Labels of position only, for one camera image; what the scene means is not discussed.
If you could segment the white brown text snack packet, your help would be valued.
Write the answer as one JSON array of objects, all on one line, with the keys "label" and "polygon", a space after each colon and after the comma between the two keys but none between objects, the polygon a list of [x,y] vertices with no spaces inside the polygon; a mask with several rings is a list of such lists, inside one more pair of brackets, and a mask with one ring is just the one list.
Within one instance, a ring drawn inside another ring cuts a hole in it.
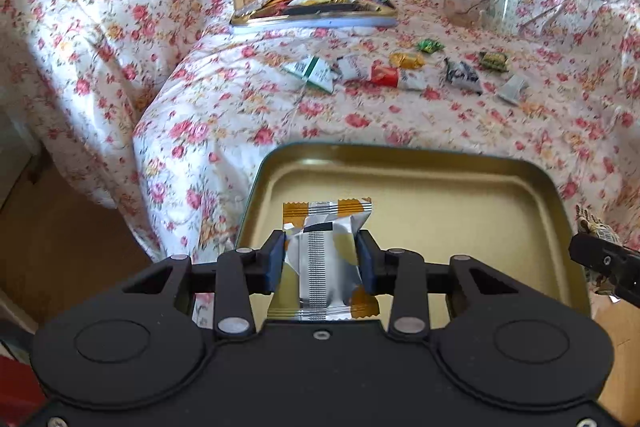
[{"label": "white brown text snack packet", "polygon": [[337,75],[344,82],[369,81],[373,60],[360,54],[348,54],[335,61]]}]

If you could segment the green yellow snack packet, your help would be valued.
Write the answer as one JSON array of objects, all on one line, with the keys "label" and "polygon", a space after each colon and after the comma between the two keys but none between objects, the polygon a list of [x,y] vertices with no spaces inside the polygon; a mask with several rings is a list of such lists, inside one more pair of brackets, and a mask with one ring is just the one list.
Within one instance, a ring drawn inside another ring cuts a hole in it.
[{"label": "green yellow snack packet", "polygon": [[508,57],[502,52],[480,51],[478,64],[493,72],[509,72]]}]

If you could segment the silver orange snack packet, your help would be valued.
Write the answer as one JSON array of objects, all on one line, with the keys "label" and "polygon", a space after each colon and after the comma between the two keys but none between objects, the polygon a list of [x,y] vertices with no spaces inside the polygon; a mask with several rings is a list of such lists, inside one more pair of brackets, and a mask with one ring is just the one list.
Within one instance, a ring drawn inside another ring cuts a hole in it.
[{"label": "silver orange snack packet", "polygon": [[378,316],[378,299],[364,289],[356,251],[356,234],[371,212],[369,197],[283,205],[285,256],[268,319],[341,321]]}]

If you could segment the gold tin lid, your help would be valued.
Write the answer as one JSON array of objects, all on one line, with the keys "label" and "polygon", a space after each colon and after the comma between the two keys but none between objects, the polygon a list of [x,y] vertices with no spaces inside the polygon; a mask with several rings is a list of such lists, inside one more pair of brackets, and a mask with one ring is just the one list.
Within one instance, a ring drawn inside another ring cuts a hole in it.
[{"label": "gold tin lid", "polygon": [[584,272],[568,257],[573,235],[551,179],[525,160],[442,150],[305,142],[260,165],[236,240],[259,247],[287,202],[367,197],[366,225],[383,248],[428,262],[467,254],[582,314]]}]

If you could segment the red white snack packet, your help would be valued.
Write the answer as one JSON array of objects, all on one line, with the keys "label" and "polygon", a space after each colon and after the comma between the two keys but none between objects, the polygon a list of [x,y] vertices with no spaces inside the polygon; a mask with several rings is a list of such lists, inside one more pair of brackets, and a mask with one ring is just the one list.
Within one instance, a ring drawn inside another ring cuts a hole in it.
[{"label": "red white snack packet", "polygon": [[423,72],[382,64],[371,66],[370,81],[377,86],[399,90],[424,91],[427,87],[427,79]]}]

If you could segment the floral sofa cover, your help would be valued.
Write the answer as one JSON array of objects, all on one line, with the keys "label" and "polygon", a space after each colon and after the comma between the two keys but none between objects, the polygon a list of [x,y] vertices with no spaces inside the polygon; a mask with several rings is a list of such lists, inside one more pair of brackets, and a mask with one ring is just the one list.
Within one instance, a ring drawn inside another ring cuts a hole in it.
[{"label": "floral sofa cover", "polygon": [[[637,247],[639,0],[520,0],[513,36],[454,26],[444,0],[393,2],[394,26],[247,32],[233,0],[1,0],[1,75],[62,176],[156,261],[228,249],[262,158],[298,140],[523,158]],[[421,53],[426,38],[445,49]],[[394,52],[424,56],[424,91],[337,75],[341,56],[390,66]],[[281,68],[308,55],[332,65],[332,93]],[[446,58],[484,93],[452,87]],[[497,96],[513,74],[528,81],[519,106]]]}]

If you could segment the small glass bowl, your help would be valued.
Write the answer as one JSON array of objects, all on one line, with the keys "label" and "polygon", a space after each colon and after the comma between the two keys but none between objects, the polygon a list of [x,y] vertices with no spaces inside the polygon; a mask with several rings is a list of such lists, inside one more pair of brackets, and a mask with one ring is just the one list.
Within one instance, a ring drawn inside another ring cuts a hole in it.
[{"label": "small glass bowl", "polygon": [[444,14],[454,26],[480,27],[487,0],[444,0]]}]

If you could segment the brown patterned snack packet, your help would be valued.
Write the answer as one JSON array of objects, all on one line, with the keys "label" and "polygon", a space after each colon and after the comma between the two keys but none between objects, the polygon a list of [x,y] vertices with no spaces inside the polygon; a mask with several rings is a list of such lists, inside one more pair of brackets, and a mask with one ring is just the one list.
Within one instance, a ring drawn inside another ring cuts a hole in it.
[{"label": "brown patterned snack packet", "polygon": [[[622,246],[623,243],[620,240],[615,231],[606,223],[604,223],[599,217],[594,215],[586,207],[577,204],[575,206],[576,213],[576,225],[577,230],[580,233],[586,233],[590,236],[603,239],[605,242]],[[614,295],[614,286],[608,279],[596,271],[586,268],[585,274],[587,277],[587,283],[591,290],[597,295],[603,295],[610,297],[613,301],[617,299]]]}]

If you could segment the black white snack packet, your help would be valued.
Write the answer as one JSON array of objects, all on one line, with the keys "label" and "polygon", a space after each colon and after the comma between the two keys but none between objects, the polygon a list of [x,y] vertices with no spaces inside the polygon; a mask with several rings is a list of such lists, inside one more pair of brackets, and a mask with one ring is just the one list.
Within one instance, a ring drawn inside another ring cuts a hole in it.
[{"label": "black white snack packet", "polygon": [[457,89],[483,94],[483,85],[476,70],[467,62],[446,58],[446,80]]}]

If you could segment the green wrapped candy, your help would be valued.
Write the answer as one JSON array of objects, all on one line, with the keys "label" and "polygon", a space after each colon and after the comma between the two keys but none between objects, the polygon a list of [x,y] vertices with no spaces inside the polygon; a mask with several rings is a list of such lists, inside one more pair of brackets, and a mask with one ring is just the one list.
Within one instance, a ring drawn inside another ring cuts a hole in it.
[{"label": "green wrapped candy", "polygon": [[445,49],[445,46],[436,39],[426,38],[416,44],[416,49],[421,53],[434,54]]}]

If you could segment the green white snack packet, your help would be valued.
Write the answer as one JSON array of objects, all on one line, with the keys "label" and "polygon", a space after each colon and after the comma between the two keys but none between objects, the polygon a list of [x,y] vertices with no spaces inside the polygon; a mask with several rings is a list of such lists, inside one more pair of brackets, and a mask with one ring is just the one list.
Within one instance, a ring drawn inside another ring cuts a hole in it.
[{"label": "green white snack packet", "polygon": [[285,63],[281,68],[321,91],[332,93],[334,90],[335,72],[321,57],[308,55],[296,62]]}]

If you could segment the gold wrapped candy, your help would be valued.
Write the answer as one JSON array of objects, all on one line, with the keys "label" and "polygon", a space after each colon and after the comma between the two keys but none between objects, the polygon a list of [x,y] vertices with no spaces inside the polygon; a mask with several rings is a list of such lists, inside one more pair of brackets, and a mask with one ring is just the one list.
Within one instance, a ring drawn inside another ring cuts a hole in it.
[{"label": "gold wrapped candy", "polygon": [[425,66],[426,61],[421,53],[394,52],[390,54],[390,67],[415,72],[424,69]]}]

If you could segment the gold tin tray with snacks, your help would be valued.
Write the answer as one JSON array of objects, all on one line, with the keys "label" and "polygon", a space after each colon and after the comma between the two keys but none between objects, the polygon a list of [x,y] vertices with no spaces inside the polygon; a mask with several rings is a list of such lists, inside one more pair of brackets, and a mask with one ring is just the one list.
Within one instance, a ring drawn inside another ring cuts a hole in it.
[{"label": "gold tin tray with snacks", "polygon": [[233,0],[236,31],[286,28],[388,27],[397,24],[393,0]]}]

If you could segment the white grey snack packet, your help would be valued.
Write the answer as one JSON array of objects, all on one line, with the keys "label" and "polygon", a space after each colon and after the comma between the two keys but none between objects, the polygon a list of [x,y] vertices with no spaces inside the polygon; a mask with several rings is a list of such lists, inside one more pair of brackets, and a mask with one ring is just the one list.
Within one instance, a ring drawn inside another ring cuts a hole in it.
[{"label": "white grey snack packet", "polygon": [[519,106],[523,102],[524,91],[528,87],[527,79],[520,74],[513,74],[497,91],[501,101]]}]

